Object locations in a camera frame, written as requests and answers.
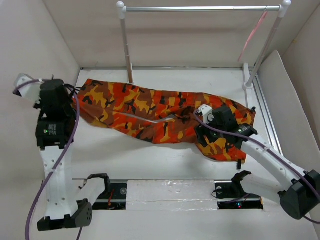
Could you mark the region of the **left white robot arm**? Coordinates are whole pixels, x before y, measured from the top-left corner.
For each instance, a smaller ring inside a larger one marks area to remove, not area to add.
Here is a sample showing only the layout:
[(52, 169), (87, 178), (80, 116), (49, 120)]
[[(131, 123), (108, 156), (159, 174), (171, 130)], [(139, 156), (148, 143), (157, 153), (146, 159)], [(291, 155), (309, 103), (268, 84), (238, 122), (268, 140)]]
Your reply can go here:
[(61, 79), (45, 80), (40, 85), (35, 135), (45, 174), (41, 188), (46, 197), (44, 217), (37, 222), (40, 232), (88, 227), (94, 203), (112, 191), (106, 173), (89, 175), (80, 187), (72, 177), (72, 144), (80, 119), (77, 103), (75, 90)]

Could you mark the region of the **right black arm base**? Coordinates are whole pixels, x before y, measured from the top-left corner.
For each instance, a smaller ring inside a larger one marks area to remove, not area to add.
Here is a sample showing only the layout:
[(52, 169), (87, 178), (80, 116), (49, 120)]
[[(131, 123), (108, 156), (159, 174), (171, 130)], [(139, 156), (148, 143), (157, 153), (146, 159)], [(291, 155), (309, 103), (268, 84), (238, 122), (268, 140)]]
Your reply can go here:
[(211, 196), (217, 199), (218, 210), (263, 210), (262, 198), (246, 193), (231, 180), (215, 180)]

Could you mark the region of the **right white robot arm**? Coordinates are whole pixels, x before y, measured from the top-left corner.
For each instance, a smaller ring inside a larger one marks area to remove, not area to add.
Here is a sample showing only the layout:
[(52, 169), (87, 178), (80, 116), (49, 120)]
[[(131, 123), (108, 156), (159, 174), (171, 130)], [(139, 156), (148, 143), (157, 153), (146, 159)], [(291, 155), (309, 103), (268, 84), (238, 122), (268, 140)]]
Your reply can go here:
[(307, 219), (307, 214), (320, 204), (320, 174), (295, 165), (267, 144), (248, 123), (238, 123), (231, 109), (212, 109), (203, 104), (194, 111), (199, 122), (195, 128), (198, 142), (207, 147), (224, 139), (237, 150), (249, 155), (266, 169), (274, 181), (243, 170), (231, 179), (231, 191), (240, 198), (250, 194), (279, 204), (295, 220)]

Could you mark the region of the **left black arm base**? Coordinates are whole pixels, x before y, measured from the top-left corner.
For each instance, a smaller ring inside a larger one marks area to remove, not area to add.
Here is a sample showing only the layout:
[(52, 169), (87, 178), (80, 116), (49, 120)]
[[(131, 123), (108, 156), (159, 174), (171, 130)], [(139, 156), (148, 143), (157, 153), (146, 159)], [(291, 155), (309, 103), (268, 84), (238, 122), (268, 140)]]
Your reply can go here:
[(128, 182), (112, 180), (110, 190), (102, 193), (92, 205), (93, 210), (126, 210)]

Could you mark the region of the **orange camouflage trousers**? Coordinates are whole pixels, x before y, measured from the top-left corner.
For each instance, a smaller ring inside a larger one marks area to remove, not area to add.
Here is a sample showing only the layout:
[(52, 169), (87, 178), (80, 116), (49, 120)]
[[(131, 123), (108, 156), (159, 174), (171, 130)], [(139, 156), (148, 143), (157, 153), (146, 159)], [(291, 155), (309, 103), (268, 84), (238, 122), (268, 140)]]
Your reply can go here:
[(90, 125), (114, 129), (151, 144), (194, 144), (203, 156), (220, 162), (246, 161), (247, 155), (219, 138), (202, 146), (194, 111), (202, 105), (227, 106), (239, 124), (253, 125), (253, 109), (203, 92), (166, 91), (122, 82), (88, 79), (77, 94), (80, 116)]

